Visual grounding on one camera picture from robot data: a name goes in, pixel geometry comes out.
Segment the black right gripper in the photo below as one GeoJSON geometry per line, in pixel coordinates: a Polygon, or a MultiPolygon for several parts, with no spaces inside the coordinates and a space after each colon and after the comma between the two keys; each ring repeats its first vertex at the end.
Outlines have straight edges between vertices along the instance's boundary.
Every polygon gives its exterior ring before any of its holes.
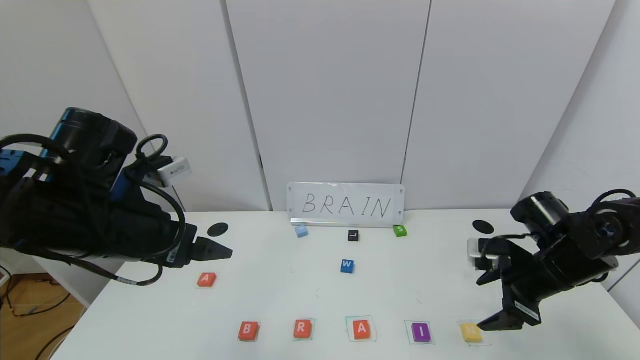
{"type": "Polygon", "coordinates": [[[478,286],[502,281],[503,310],[478,322],[477,327],[484,332],[518,331],[525,323],[540,325],[540,303],[573,289],[553,264],[533,255],[524,258],[502,256],[498,268],[485,271],[476,281],[478,286]]]}

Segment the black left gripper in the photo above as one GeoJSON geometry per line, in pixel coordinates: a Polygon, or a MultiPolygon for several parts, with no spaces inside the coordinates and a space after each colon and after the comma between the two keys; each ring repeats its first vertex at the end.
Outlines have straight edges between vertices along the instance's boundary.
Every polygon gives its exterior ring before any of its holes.
{"type": "MultiPolygon", "coordinates": [[[[179,221],[147,219],[145,221],[145,250],[157,253],[167,249],[175,241],[180,227],[179,221]]],[[[198,227],[185,224],[181,240],[174,248],[160,257],[148,258],[148,264],[162,265],[166,268],[181,269],[190,261],[208,262],[226,260],[233,257],[233,249],[219,244],[212,239],[197,237],[198,227]]]]}

